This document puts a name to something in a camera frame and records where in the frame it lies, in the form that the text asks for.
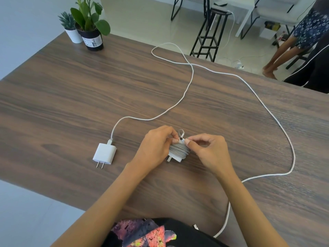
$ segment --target forearm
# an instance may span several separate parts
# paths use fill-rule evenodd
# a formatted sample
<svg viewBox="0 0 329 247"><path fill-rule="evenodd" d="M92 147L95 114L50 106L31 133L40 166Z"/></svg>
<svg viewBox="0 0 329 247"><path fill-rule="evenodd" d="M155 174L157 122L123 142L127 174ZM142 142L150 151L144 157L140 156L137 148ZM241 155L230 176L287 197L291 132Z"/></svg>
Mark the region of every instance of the forearm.
<svg viewBox="0 0 329 247"><path fill-rule="evenodd" d="M52 247L101 246L116 216L143 178L144 175L133 170L133 167L125 168L92 207L68 228Z"/></svg>
<svg viewBox="0 0 329 247"><path fill-rule="evenodd" d="M243 237L249 247L285 247L287 243L262 213L234 170L224 178L217 175L234 211Z"/></svg>

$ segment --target fingernail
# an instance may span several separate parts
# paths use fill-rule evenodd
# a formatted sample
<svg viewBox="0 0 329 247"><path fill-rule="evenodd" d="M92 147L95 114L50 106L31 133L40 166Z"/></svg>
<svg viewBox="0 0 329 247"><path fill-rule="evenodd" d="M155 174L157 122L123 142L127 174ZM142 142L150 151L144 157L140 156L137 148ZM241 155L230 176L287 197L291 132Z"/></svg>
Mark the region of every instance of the fingernail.
<svg viewBox="0 0 329 247"><path fill-rule="evenodd" d="M184 140L185 145L188 145L190 141L191 141L191 140L189 140L189 139L185 139L185 140Z"/></svg>

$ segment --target white box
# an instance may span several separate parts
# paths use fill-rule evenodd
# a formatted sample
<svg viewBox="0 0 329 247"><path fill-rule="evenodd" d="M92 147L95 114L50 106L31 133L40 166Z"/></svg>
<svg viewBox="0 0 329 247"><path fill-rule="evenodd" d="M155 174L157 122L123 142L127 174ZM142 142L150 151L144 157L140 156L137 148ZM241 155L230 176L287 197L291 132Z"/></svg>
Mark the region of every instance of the white box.
<svg viewBox="0 0 329 247"><path fill-rule="evenodd" d="M272 39L273 36L276 34L277 31L274 31L274 30L270 30L268 28L263 28L263 30L261 30L261 33L260 33L260 37L262 38L265 38L265 39Z"/></svg>

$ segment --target person's left hand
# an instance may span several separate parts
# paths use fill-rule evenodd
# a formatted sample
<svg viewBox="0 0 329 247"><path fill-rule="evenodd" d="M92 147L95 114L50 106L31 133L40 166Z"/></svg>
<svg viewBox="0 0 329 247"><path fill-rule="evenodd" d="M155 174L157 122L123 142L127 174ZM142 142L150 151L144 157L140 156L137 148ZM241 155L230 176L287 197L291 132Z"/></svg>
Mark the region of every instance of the person's left hand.
<svg viewBox="0 0 329 247"><path fill-rule="evenodd" d="M143 175L147 175L167 157L169 146L178 142L178 133L172 126L161 126L150 130L127 167L137 167Z"/></svg>

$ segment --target white table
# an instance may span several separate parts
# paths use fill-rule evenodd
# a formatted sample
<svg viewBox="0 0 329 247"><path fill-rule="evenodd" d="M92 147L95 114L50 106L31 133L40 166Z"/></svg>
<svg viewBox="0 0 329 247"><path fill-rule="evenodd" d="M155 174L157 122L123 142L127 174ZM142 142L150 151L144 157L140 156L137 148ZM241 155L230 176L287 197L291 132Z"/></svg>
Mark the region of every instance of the white table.
<svg viewBox="0 0 329 247"><path fill-rule="evenodd" d="M251 12L254 10L255 8L255 0L223 0L228 2L228 4L235 6L235 7L239 7L239 8L243 8L248 10L247 15L245 16L244 20L242 21L240 28L238 29L235 37L239 37L243 27L245 26L245 24L247 23L248 18L251 15Z"/></svg>

